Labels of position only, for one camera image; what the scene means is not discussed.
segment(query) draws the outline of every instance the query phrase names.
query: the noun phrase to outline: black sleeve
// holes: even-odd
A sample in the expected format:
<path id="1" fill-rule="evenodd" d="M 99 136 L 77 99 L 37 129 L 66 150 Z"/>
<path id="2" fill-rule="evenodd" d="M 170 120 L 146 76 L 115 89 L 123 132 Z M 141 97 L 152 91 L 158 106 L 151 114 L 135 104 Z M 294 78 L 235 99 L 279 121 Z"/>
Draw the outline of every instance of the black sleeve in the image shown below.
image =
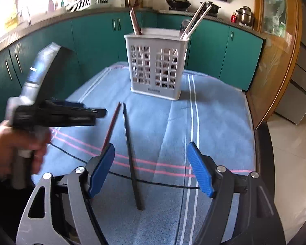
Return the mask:
<path id="1" fill-rule="evenodd" d="M 21 216 L 32 191 L 33 187 L 15 190 L 7 182 L 0 181 L 0 235 L 6 233 L 15 241 Z"/>

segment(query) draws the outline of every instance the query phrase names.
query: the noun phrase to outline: white plastic basket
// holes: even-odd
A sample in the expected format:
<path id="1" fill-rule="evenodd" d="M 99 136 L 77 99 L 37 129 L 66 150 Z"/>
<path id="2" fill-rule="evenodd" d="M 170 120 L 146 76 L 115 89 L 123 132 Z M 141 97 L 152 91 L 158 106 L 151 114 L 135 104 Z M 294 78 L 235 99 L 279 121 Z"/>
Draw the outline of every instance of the white plastic basket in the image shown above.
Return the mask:
<path id="1" fill-rule="evenodd" d="M 142 28 L 125 35 L 132 92 L 178 100 L 188 40 L 179 30 Z"/>
<path id="2" fill-rule="evenodd" d="M 77 0 L 73 3 L 67 4 L 64 8 L 66 13 L 72 13 L 94 6 L 109 6 L 110 1 L 111 0 Z"/>

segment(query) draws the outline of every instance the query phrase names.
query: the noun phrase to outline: blue tablecloth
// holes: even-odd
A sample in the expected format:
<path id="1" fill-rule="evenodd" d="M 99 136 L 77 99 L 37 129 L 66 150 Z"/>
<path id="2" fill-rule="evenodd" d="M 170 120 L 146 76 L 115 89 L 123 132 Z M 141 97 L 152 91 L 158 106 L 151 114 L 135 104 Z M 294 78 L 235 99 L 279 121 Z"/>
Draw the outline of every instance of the blue tablecloth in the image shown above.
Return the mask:
<path id="1" fill-rule="evenodd" d="M 102 191 L 92 200 L 109 244 L 190 244 L 195 240 L 211 200 L 197 189 L 186 160 L 186 145 L 194 141 L 217 165 L 236 173 L 254 170 L 254 133 L 245 94 L 207 75 L 184 71 L 178 101 L 130 91 L 124 63 L 106 68 L 68 100 L 108 110 L 96 126 L 53 130 L 52 143 L 84 161 L 100 154 L 118 102 L 125 102 L 144 211 L 136 209 L 131 180 L 108 174 Z M 130 177 L 122 111 L 111 137 L 116 149 L 111 172 Z M 83 163 L 49 145 L 37 182 L 45 172 L 62 175 Z M 223 240 L 231 237 L 239 196 L 234 195 Z"/>

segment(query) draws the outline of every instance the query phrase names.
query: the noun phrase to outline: hand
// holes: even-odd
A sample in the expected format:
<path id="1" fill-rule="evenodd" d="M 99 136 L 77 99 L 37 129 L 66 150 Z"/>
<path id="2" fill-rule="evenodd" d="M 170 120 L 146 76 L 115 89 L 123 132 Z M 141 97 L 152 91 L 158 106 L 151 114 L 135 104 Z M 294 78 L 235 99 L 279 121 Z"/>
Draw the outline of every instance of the hand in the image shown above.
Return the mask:
<path id="1" fill-rule="evenodd" d="M 8 126 L 8 121 L 0 124 L 0 178 L 11 174 L 12 163 L 17 149 L 34 150 L 32 173 L 40 171 L 43 156 L 47 151 L 47 144 L 51 141 L 51 132 L 48 131 L 43 142 L 38 141 L 28 132 L 16 130 Z"/>

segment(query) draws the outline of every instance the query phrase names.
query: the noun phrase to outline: silver bolt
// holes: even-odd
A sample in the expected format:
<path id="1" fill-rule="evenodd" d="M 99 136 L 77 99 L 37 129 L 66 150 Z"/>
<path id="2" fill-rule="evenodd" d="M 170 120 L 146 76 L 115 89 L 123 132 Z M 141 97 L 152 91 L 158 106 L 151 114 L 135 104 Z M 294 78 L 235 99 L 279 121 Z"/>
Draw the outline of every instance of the silver bolt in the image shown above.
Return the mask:
<path id="1" fill-rule="evenodd" d="M 45 180 L 48 180 L 49 178 L 51 178 L 51 173 L 49 173 L 49 172 L 44 173 L 42 178 L 45 179 Z"/>
<path id="2" fill-rule="evenodd" d="M 76 173 L 80 174 L 80 173 L 83 173 L 85 171 L 85 168 L 84 167 L 78 167 L 75 169 Z"/>
<path id="3" fill-rule="evenodd" d="M 218 166 L 216 170 L 219 171 L 220 173 L 224 173 L 227 169 L 224 166 Z"/>
<path id="4" fill-rule="evenodd" d="M 257 179 L 259 177 L 259 174 L 257 172 L 251 173 L 252 178 Z"/>

